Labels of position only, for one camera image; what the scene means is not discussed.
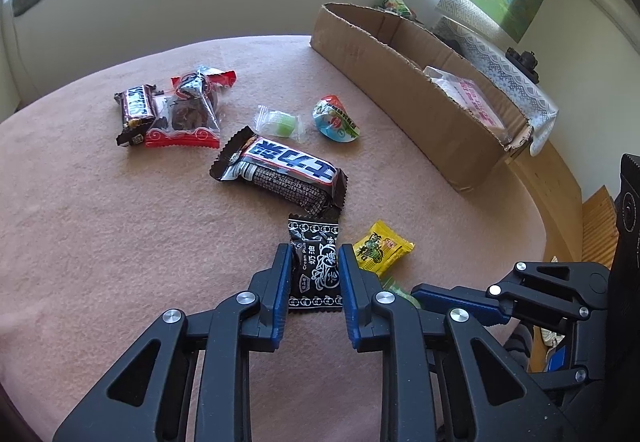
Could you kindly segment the green candy packet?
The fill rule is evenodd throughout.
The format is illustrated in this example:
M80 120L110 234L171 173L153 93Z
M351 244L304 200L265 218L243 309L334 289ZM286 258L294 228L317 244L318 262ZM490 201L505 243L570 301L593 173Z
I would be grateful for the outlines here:
M410 293L406 292L393 277L386 277L385 280L382 280L382 287L384 291L391 292L396 296L406 299L409 303L412 303L416 309L422 309L420 301L414 298Z

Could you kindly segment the black patterned candy packet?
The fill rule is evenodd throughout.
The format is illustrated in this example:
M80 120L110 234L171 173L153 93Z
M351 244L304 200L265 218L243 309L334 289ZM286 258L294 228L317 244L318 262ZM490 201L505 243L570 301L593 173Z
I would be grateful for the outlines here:
M293 248L288 309L293 312L340 311L342 295L337 266L335 220L288 216Z

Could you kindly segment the red-edged dark snack bag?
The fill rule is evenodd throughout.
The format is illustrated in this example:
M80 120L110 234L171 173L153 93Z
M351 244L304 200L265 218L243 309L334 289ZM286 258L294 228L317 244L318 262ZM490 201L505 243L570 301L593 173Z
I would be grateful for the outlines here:
M236 73L222 71L218 80L210 83L209 91L204 96L189 99L183 98L175 89L180 76L172 77L170 89L154 97L156 118L146 132L144 144L147 147L218 149L221 137L217 116L218 97L222 89L235 84Z

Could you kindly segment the yellow candy packet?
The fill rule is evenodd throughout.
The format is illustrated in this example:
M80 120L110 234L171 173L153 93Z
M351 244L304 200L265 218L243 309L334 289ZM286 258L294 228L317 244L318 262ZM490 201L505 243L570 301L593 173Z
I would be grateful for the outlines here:
M413 251L414 244L378 220L352 248L359 268L383 280L396 261Z

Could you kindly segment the cardboard box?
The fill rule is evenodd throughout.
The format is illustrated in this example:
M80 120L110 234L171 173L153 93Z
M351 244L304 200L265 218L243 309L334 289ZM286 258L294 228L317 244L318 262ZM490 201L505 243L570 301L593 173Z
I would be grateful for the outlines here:
M311 47L355 84L459 192L526 149L533 128L494 83L430 31L397 14L329 2ZM506 129L499 137L432 82L426 69L472 80Z

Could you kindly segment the pink tablecloth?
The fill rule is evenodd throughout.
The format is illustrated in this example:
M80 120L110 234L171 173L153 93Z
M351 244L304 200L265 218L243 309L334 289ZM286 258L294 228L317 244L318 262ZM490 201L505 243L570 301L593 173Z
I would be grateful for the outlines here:
M258 106L308 117L321 97L341 99L360 138L337 144L307 124L297 147L347 175L342 242L381 220L413 243L402 286L485 288L544 254L538 209L508 167L454 191L305 36L212 40L94 73L1 126L1 382L43 440L160 314L213 308L288 238L292 205L214 180L213 150L115 142L115 92L202 65L238 75L219 99L224 136Z

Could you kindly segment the large Snickers bar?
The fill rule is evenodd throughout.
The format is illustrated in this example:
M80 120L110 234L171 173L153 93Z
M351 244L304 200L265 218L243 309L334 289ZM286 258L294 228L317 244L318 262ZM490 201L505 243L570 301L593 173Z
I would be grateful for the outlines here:
M324 159L258 135L248 126L228 140L209 176L243 180L297 205L311 217L337 217L344 207L348 178Z

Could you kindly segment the packaged bread loaf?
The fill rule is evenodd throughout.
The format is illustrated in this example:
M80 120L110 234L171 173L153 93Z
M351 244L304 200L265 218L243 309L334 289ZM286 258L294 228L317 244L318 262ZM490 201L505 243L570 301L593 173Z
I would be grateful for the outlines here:
M473 80L433 68L430 65L427 65L423 73L430 77L431 81L442 89L451 100L456 101L459 106L467 110L502 142L506 142L510 138L503 121Z

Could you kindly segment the black object on cabinet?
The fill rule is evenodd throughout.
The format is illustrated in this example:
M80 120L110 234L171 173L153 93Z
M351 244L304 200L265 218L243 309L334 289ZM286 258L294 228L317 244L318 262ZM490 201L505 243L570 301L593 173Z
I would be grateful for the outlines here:
M536 72L538 60L533 51L523 51L519 54L514 48L509 47L506 49L506 58L533 84L539 84L539 75Z

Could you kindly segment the round colourful jelly cup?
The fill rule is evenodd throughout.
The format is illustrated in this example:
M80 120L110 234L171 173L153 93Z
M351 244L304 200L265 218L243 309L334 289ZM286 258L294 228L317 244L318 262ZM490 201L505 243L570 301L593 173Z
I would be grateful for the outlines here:
M360 129L348 116L341 100L334 95L321 98L311 113L317 129L326 138L349 143L360 137Z

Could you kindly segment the lace cloth covered cabinet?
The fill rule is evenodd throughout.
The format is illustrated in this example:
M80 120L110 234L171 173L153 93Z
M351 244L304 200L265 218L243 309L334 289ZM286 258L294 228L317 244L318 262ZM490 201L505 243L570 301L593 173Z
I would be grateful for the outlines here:
M510 37L469 0L440 0L436 10L440 18L432 32L456 42L460 54L518 107L533 128L530 155L538 155L550 138L559 108L506 58L506 48L500 45L509 46Z

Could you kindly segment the clear wrapped green candy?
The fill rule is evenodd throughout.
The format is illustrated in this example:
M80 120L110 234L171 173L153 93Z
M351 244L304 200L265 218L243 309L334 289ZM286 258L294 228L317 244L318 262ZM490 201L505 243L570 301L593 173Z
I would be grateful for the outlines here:
M262 136L273 136L300 141L305 127L302 117L290 113L258 106L254 116L254 128Z

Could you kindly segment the small Snickers bar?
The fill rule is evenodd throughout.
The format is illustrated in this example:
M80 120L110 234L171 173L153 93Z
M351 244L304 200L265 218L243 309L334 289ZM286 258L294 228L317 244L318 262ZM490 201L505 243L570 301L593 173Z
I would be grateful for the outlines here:
M114 100L122 115L122 131L116 137L119 147L144 143L146 132L156 118L153 99L161 95L155 85L142 84L116 92Z

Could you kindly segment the green paper bag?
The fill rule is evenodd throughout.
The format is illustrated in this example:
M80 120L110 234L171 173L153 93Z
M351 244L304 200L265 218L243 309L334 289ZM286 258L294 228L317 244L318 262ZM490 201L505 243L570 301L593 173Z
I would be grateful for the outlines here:
M404 0L380 0L378 6L392 13L397 14L405 19L415 21L416 14L409 8Z

